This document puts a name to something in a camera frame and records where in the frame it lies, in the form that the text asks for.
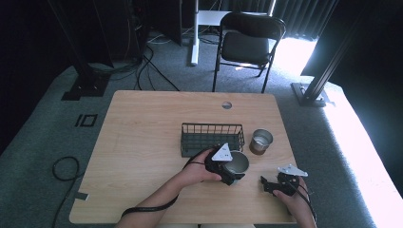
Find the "white desk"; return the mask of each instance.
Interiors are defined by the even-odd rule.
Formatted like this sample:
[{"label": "white desk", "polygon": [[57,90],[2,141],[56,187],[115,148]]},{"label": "white desk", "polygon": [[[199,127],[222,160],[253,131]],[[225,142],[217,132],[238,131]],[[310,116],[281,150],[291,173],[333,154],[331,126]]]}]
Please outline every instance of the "white desk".
[{"label": "white desk", "polygon": [[[273,14],[276,0],[271,1],[269,15]],[[195,0],[195,28],[192,48],[192,66],[199,62],[199,26],[219,26],[220,21],[229,11],[199,10],[199,0]]]}]

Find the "metal stand base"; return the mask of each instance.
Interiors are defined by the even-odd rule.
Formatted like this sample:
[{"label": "metal stand base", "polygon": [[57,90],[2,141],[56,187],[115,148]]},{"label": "metal stand base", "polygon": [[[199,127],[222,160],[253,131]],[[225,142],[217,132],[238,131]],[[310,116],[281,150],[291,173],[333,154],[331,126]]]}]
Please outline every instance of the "metal stand base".
[{"label": "metal stand base", "polygon": [[82,86],[80,77],[78,77],[71,90],[63,95],[62,101],[79,101],[81,97],[102,97],[109,78],[110,74],[103,74],[97,77],[93,85]]},{"label": "metal stand base", "polygon": [[324,107],[326,103],[329,103],[329,98],[326,92],[323,90],[316,100],[310,101],[305,98],[304,94],[309,84],[292,83],[291,87],[297,95],[299,105],[301,106],[312,106],[312,107]]}]

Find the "hole in table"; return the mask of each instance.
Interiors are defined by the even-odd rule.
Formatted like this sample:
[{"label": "hole in table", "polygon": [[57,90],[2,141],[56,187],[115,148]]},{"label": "hole in table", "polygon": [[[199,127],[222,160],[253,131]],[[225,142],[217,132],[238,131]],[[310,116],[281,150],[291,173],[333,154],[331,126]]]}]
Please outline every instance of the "hole in table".
[{"label": "hole in table", "polygon": [[230,109],[232,107],[232,104],[230,102],[224,102],[221,106],[225,109]]}]

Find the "forearm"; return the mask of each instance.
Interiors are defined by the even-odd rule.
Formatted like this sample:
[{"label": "forearm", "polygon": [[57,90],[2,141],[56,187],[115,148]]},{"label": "forearm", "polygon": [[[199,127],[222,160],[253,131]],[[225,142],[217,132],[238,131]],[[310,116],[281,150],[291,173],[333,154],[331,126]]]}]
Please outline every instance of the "forearm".
[{"label": "forearm", "polygon": [[[136,207],[156,207],[162,206],[169,203],[171,200],[176,198],[183,186],[178,180],[178,175],[171,178],[163,186],[161,186],[156,192],[154,192],[147,199],[143,200]],[[165,214],[166,209],[156,212],[136,212],[125,215],[116,228],[126,228],[126,227],[142,227],[142,228],[152,228],[155,227]]]}]

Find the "vr controller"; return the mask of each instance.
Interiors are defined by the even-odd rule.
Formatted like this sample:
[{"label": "vr controller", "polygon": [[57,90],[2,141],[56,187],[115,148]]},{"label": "vr controller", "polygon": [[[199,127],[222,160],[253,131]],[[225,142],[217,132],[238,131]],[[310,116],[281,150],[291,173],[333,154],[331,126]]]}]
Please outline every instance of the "vr controller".
[{"label": "vr controller", "polygon": [[[223,146],[214,146],[213,148],[214,150],[204,160],[205,169],[207,171],[220,175],[221,182],[227,185],[231,185],[235,181],[240,180],[245,176],[244,173],[237,173],[225,166],[227,163],[231,162],[234,159],[231,155],[228,143],[225,143]],[[194,158],[199,156],[200,153],[204,152],[207,149],[204,149],[194,157],[190,158],[188,163],[190,163]]]},{"label": "vr controller", "polygon": [[269,182],[266,178],[260,177],[265,192],[273,194],[274,190],[279,190],[288,196],[293,196],[299,188],[299,178],[308,177],[308,173],[297,169],[292,164],[278,168],[278,182]]}]

